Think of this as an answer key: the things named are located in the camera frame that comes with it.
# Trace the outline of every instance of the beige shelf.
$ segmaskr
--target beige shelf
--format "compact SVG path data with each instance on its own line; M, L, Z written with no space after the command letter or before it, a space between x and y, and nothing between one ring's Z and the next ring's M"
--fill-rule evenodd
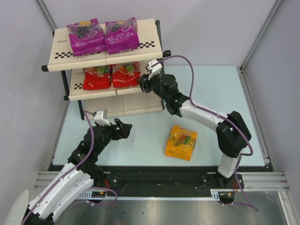
M123 96L111 96L85 100L84 109L89 112L96 112L98 109L106 109L107 117L124 116Z
M85 100L84 109L90 112L106 109L108 118L163 110L161 99L154 93L135 93L88 99Z
M163 110L161 99L154 93L138 93L123 96L124 116Z
M140 61L140 70L141 75L147 73L146 70L146 61ZM71 84L70 84L70 94L69 99L71 101L77 100L85 100L85 99L92 99L92 98L104 98L109 96L116 96L116 95L127 95L127 94L134 94L134 93L142 93L140 86L135 86L131 88L114 88L113 84L109 89L103 90L84 90L83 89L83 82L84 82L85 75L82 69L73 69L72 76L71 76Z
M162 58L155 20L138 20L137 25L140 46L135 50L116 54L98 52L84 56L73 56L67 28L56 29L47 68L49 71L62 71Z

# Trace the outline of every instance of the light blue table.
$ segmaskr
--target light blue table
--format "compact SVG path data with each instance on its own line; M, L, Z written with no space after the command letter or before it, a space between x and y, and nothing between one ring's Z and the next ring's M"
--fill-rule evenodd
M238 111L252 134L250 143L254 154L243 157L241 166L264 166L248 106L234 66L195 66L193 100L223 113ZM179 90L189 94L191 71L188 66L166 66L166 74L174 74ZM111 141L99 156L98 165L128 166L216 166L222 152L217 135L209 128L192 120L171 116L167 110L119 117L124 123L132 123L128 139ZM165 156L165 145L174 125L180 125L198 133L191 161ZM80 119L77 102L70 102L64 126L57 144L54 165L64 165L89 128Z

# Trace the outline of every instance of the snack bag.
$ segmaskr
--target snack bag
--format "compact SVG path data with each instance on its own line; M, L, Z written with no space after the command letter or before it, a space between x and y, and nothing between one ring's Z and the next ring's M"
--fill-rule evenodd
M112 83L115 88L137 86L140 78L139 62L114 64L112 66Z
M105 35L97 19L68 25L67 30L74 56L106 50Z
M110 88L111 66L89 67L84 68L85 79L82 88L84 90L100 90Z
M196 141L196 132L176 125L173 127L167 141L165 155L191 160Z
M140 45L134 17L105 23L105 44L109 54L134 50Z

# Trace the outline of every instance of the purple snack bag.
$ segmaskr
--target purple snack bag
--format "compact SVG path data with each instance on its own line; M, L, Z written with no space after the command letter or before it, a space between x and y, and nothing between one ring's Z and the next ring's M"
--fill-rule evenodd
M68 25L67 30L74 56L106 50L105 35L97 19Z
M105 23L105 44L109 54L134 50L140 45L134 17Z

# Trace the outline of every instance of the orange snack bag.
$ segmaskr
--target orange snack bag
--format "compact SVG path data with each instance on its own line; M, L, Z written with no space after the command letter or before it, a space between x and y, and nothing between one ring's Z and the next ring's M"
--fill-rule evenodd
M165 155L191 160L197 141L197 132L175 125L169 135Z

